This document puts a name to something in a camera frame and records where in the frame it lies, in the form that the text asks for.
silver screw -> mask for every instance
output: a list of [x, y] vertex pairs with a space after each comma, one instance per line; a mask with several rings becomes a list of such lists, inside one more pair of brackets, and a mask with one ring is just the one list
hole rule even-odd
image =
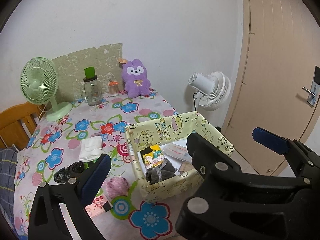
[[68, 180], [69, 184], [75, 184], [76, 181], [77, 181], [76, 178], [70, 178], [70, 179]]
[[204, 167], [204, 166], [201, 166], [201, 167], [200, 167], [200, 172], [201, 172], [202, 175], [205, 174], [205, 167]]
[[40, 182], [39, 187], [44, 187], [45, 185], [47, 185], [47, 183], [43, 181], [43, 182]]
[[225, 163], [216, 163], [215, 167], [220, 171], [226, 171], [228, 169], [228, 165]]
[[304, 181], [306, 184], [308, 184], [308, 185], [311, 184], [311, 181], [310, 181], [310, 179], [308, 179], [308, 178], [303, 178], [303, 181]]
[[188, 201], [187, 207], [194, 214], [203, 214], [209, 209], [209, 204], [204, 198], [194, 197]]

wooden chair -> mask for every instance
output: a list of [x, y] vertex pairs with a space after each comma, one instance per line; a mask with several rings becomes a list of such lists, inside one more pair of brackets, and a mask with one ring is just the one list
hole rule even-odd
[[41, 110], [37, 105], [26, 102], [21, 105], [12, 106], [0, 113], [0, 148], [6, 148], [5, 145], [11, 147], [14, 143], [19, 150], [24, 149], [29, 142], [29, 137], [26, 134], [21, 123], [25, 123], [30, 134], [36, 129], [36, 122], [33, 118], [35, 114], [38, 118]]

desk fan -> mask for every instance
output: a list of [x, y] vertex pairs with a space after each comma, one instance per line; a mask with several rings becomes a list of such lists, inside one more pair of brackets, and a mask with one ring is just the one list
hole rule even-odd
[[231, 90], [230, 80], [222, 72], [213, 72], [206, 77], [194, 72], [189, 85], [198, 91], [193, 98], [195, 110], [198, 106], [206, 111], [218, 109], [227, 100]]
[[29, 60], [20, 75], [23, 96], [35, 105], [51, 102], [52, 109], [47, 111], [47, 121], [54, 122], [68, 114], [72, 105], [68, 102], [57, 104], [55, 94], [58, 90], [59, 76], [54, 63], [43, 57]]

blue gripper pad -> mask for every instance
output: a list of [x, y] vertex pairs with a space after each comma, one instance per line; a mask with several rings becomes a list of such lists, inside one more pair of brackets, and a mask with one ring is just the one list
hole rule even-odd
[[82, 206], [87, 206], [92, 203], [110, 169], [111, 159], [109, 155], [106, 155], [82, 187], [80, 197]]
[[279, 155], [282, 155], [289, 151], [286, 139], [281, 138], [280, 136], [277, 136], [260, 127], [257, 127], [253, 130], [252, 138], [256, 142], [278, 153]]

yellow bow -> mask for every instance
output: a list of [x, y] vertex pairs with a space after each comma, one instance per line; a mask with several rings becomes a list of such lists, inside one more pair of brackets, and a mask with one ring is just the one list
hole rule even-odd
[[142, 82], [143, 82], [142, 79], [134, 81], [134, 83], [137, 84], [137, 87], [142, 86]]

